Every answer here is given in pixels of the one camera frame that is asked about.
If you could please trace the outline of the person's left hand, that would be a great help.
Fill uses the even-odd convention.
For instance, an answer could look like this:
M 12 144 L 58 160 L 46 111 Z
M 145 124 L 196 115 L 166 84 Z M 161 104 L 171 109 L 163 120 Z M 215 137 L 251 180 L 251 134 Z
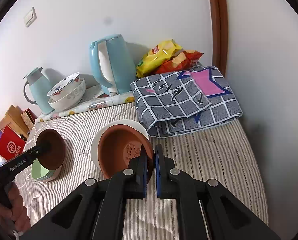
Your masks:
M 0 225 L 11 235 L 13 230 L 25 233 L 31 228 L 27 208 L 24 206 L 23 197 L 20 195 L 17 185 L 12 182 L 8 192 L 12 209 L 0 204 Z

